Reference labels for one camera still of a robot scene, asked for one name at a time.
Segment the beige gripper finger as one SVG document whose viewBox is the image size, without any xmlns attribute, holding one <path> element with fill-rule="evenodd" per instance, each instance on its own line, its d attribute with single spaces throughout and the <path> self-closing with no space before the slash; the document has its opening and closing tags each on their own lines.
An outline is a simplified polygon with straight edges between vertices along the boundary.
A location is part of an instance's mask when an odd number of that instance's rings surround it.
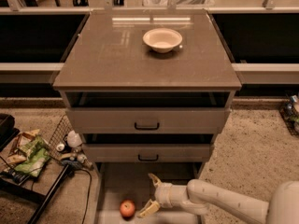
<svg viewBox="0 0 299 224">
<path fill-rule="evenodd" d="M 151 179 L 152 184 L 156 189 L 162 184 L 160 178 L 153 173 L 149 173 L 149 178 Z"/>
<path fill-rule="evenodd" d="M 160 205 L 157 201 L 153 201 L 149 199 L 145 206 L 138 212 L 139 218 L 148 217 L 154 213 L 156 213 L 160 209 Z"/>
</svg>

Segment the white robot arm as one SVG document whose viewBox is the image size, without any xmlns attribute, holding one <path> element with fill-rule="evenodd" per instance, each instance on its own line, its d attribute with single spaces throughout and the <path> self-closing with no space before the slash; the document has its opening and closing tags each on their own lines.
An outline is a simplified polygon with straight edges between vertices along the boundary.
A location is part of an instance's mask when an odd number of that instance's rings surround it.
<svg viewBox="0 0 299 224">
<path fill-rule="evenodd" d="M 155 187 L 155 200 L 149 199 L 139 211 L 144 218 L 160 208 L 179 207 L 187 213 L 201 216 L 213 204 L 247 224 L 299 224 L 299 182 L 288 181 L 274 191 L 270 202 L 222 189 L 200 179 L 192 179 L 187 185 L 162 182 L 149 173 Z"/>
</svg>

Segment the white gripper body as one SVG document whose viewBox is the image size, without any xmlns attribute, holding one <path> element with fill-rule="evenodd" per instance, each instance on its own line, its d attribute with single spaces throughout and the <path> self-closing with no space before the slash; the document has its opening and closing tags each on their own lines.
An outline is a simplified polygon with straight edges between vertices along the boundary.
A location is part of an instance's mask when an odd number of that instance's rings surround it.
<svg viewBox="0 0 299 224">
<path fill-rule="evenodd" d="M 189 200 L 186 186 L 171 183 L 159 184 L 154 196 L 162 208 L 181 207 L 185 201 Z"/>
</svg>

